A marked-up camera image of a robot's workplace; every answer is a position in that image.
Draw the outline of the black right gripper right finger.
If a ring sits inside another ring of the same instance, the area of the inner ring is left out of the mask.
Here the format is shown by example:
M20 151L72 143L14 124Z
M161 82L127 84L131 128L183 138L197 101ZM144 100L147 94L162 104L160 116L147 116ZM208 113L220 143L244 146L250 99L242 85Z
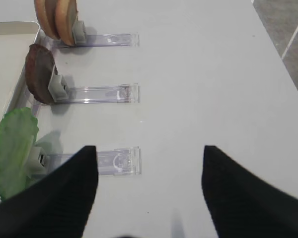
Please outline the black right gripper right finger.
M220 238L298 238L298 199L216 146L204 148L203 196Z

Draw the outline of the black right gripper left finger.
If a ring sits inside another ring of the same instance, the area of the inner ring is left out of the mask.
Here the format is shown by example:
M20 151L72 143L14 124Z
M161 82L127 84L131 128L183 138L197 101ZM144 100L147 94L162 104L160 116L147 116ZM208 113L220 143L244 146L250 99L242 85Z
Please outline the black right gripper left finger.
M0 238L82 237L97 186L97 150L84 146L51 174L0 203Z

